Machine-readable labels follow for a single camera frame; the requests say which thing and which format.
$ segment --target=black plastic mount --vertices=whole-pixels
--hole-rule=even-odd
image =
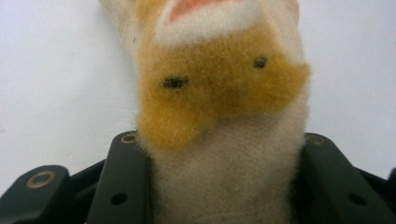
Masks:
[[[330,139],[305,137],[290,191],[299,223],[396,223],[396,169],[384,180],[354,168]],[[20,176],[0,199],[0,224],[149,224],[149,177],[136,132],[121,133],[105,161],[76,175],[52,165]]]

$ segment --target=screw hole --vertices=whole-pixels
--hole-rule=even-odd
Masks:
[[[113,205],[120,205],[128,200],[128,195],[125,193],[118,193],[111,198],[111,203]]]
[[[125,143],[125,144],[132,144],[136,141],[136,134],[135,133],[128,133],[125,134],[122,138],[121,138],[121,142]]]
[[[319,145],[324,145],[326,143],[326,141],[323,138],[321,138],[321,137],[319,137],[317,135],[313,135],[313,134],[308,135],[306,137],[306,140],[308,142],[310,142],[310,143],[312,143],[314,145],[318,145],[318,146]]]
[[[39,189],[44,186],[47,186],[50,182],[52,182],[55,179],[55,177],[56,177],[56,173],[53,171],[42,171],[30,177],[26,183],[26,186],[29,189]]]
[[[352,201],[354,204],[365,206],[367,205],[367,201],[357,194],[349,194],[349,200]]]

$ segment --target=white background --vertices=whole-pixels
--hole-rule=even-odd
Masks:
[[[307,131],[353,165],[396,167],[396,2],[301,0],[312,64]],[[0,1],[0,195],[25,172],[71,174],[134,129],[134,71],[96,0]]]

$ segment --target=sock puppet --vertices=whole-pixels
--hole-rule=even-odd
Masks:
[[[310,69],[296,0],[100,0],[134,63],[154,223],[290,223]]]

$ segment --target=white fur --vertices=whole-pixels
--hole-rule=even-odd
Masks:
[[[278,115],[224,120],[183,153],[153,156],[155,223],[289,223],[306,93]]]
[[[304,49],[296,25],[295,12],[290,12],[289,1],[259,0],[265,19],[271,24],[279,46],[295,63],[304,63]]]
[[[255,24],[261,12],[256,0],[233,0],[197,8],[169,24],[178,1],[166,5],[155,29],[154,40],[165,46],[197,44],[245,30]]]

